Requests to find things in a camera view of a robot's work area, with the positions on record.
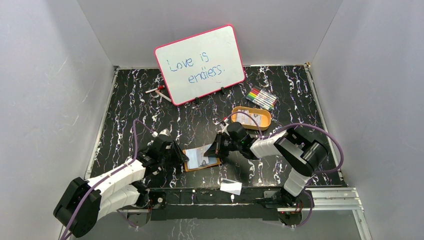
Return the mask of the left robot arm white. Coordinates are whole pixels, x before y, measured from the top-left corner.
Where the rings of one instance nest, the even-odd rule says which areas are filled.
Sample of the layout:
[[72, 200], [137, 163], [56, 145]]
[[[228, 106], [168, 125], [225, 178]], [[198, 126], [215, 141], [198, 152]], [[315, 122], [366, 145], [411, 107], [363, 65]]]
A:
[[123, 207], [150, 206], [149, 190], [141, 181], [188, 160], [170, 135], [156, 134], [149, 146], [116, 169], [87, 180], [73, 179], [53, 210], [53, 216], [65, 226], [66, 233], [80, 238], [98, 220]]

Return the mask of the white credit card black stripe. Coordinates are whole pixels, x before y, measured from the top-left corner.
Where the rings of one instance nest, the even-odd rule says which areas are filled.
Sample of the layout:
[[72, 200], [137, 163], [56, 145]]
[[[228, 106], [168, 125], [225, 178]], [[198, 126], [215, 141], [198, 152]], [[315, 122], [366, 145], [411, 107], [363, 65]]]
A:
[[222, 192], [230, 193], [239, 196], [242, 191], [243, 184], [239, 181], [223, 178], [220, 184]]

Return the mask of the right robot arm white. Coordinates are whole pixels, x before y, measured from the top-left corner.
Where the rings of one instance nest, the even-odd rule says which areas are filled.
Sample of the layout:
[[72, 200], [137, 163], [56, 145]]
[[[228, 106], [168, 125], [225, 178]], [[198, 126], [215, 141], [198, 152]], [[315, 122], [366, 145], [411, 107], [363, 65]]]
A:
[[233, 122], [216, 134], [203, 155], [223, 159], [233, 151], [248, 160], [282, 156], [290, 164], [291, 171], [280, 191], [282, 202], [288, 207], [295, 207], [301, 201], [302, 191], [329, 154], [323, 143], [299, 131], [297, 125], [260, 137], [249, 134], [241, 123]]

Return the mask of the orange leather card holder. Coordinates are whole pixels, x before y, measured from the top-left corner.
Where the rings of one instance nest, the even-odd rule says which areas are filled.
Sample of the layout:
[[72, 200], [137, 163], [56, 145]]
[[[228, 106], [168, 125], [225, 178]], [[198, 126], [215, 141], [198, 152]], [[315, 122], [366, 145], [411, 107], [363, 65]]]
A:
[[192, 172], [219, 166], [221, 164], [221, 160], [219, 158], [204, 156], [204, 153], [210, 147], [211, 144], [208, 144], [197, 148], [183, 150], [183, 153], [188, 157], [188, 161], [184, 163], [184, 170], [186, 172]]

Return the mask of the silver credit card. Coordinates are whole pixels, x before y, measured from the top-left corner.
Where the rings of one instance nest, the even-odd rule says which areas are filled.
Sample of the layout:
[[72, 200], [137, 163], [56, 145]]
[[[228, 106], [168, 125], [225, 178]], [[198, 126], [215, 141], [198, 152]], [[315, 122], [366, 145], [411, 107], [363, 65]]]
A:
[[187, 149], [185, 155], [188, 157], [187, 167], [189, 170], [204, 167], [209, 164], [209, 158], [204, 156], [204, 147]]

